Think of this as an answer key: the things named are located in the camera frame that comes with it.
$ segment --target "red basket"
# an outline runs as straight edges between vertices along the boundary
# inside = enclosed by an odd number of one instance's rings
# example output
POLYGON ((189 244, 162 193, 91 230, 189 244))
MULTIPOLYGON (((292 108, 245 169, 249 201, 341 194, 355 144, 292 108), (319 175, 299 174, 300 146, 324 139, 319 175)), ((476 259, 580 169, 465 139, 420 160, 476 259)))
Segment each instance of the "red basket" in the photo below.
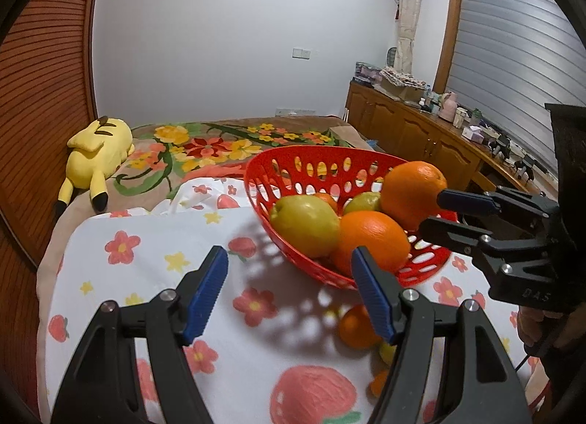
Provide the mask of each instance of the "red basket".
MULTIPOLYGON (((313 278, 338 288, 356 289, 354 280, 330 270, 291 247, 268 220, 272 205, 282 196, 327 192, 339 196, 338 212, 361 192, 371 191, 373 182, 381 182, 389 170, 405 160, 384 153, 333 146, 289 146, 272 148, 255 156, 244 174, 246 194, 259 215, 263 227, 285 257, 313 278)), ((457 220, 452 211, 442 211, 444 219, 457 220)), ((401 285, 412 287, 437 273, 447 261, 447 248, 429 244, 415 248, 420 237, 410 238, 411 258, 397 273, 401 285), (420 263, 417 259, 431 253, 420 263)))

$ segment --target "window blind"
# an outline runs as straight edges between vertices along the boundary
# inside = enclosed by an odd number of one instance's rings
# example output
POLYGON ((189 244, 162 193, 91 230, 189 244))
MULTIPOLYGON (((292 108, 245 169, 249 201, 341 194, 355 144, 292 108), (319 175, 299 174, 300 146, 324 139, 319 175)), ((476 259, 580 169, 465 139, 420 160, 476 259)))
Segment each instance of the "window blind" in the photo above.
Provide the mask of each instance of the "window blind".
POLYGON ((586 106, 586 50, 554 0, 462 0, 447 90, 557 172, 546 103, 586 106))

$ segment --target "wooden window frame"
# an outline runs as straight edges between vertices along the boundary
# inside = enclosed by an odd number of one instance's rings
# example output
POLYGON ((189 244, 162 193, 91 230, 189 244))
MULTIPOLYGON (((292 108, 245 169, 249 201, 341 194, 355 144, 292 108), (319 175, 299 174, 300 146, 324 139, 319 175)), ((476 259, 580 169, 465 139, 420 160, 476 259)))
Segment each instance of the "wooden window frame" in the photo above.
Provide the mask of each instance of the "wooden window frame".
POLYGON ((449 71, 452 69, 453 50, 456 46, 462 0, 449 0, 448 20, 445 27, 444 44, 439 57, 438 70, 435 75, 434 91, 445 92, 448 84, 449 71))

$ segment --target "orange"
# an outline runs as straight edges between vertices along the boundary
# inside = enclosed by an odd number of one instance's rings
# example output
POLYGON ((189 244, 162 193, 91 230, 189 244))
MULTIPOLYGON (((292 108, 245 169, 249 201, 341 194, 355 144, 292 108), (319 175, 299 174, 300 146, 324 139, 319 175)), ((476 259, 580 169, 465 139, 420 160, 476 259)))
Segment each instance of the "orange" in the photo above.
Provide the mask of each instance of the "orange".
POLYGON ((330 257, 348 277, 352 277, 352 252, 359 246, 366 246, 379 267, 394 274, 403 267, 411 251, 403 228, 374 210, 357 210, 340 219, 340 240, 330 257))
POLYGON ((437 167, 423 161, 404 163, 386 175, 380 207, 406 231, 416 231, 424 219, 440 212, 437 196, 447 187, 437 167))
POLYGON ((356 305, 346 312, 338 324, 338 334, 355 350, 366 350, 382 341, 374 332, 364 305, 356 305))
POLYGON ((379 398, 380 395, 383 393, 383 388, 385 387, 385 383, 387 382, 387 378, 389 377, 389 370, 385 369, 381 371, 374 377, 374 381, 368 385, 370 392, 374 395, 375 398, 379 398))
POLYGON ((320 198, 321 200, 326 201, 330 207, 333 209, 333 211, 337 214, 338 213, 338 203, 336 202, 336 200, 330 196, 330 194, 327 194, 325 192, 316 192, 314 194, 314 196, 316 198, 320 198))

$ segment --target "white curtain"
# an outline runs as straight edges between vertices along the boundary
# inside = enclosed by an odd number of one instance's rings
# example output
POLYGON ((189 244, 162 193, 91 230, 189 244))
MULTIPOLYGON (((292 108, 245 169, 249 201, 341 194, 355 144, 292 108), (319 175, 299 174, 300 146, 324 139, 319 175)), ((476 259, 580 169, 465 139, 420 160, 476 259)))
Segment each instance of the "white curtain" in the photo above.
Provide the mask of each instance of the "white curtain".
POLYGON ((421 0, 399 0, 399 40, 395 69, 411 73, 413 63, 413 40, 419 20, 421 0))

